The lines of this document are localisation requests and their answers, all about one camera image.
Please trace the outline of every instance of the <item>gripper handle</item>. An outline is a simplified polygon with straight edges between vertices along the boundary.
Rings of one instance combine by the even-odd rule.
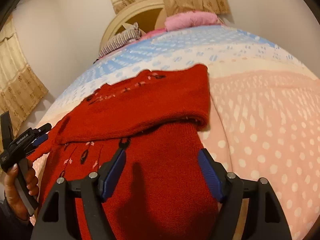
[[[29,190],[27,189],[27,184],[24,179],[24,176],[26,175],[28,171],[28,160],[26,158],[23,158],[18,163],[18,176],[15,179],[14,185],[17,189],[17,192],[23,201],[24,205],[26,206],[29,216],[33,216],[33,213],[38,207],[38,202],[34,196],[29,195]]]

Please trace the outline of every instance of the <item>pink polka dot sheet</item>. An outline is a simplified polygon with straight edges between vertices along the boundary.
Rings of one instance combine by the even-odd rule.
[[[269,180],[300,240],[320,211],[320,83],[303,66],[258,63],[242,73],[236,61],[209,66],[210,127],[199,136],[227,171]]]

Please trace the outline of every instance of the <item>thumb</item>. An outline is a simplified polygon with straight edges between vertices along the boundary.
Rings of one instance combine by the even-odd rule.
[[[15,164],[11,169],[7,171],[7,175],[4,178],[4,185],[7,187],[14,186],[14,181],[18,176],[18,165]]]

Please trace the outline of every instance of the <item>human hand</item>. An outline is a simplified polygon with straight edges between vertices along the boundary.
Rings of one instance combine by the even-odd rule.
[[[27,189],[29,190],[29,195],[31,196],[38,196],[39,194],[39,187],[38,178],[36,177],[36,171],[32,168],[33,163],[28,160],[28,172],[25,176],[25,180],[27,183]],[[14,185],[14,181],[18,176],[18,165],[15,164],[12,168],[10,168],[4,178],[4,191],[5,196],[7,198],[7,202],[15,215],[22,219],[28,220],[29,214],[26,206],[22,202],[17,189]]]

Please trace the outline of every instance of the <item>headboard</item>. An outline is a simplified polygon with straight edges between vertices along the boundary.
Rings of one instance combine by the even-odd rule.
[[[115,34],[124,30],[124,23],[138,23],[144,32],[163,28],[166,18],[163,0],[139,0],[121,10],[108,25],[100,43],[100,49]]]

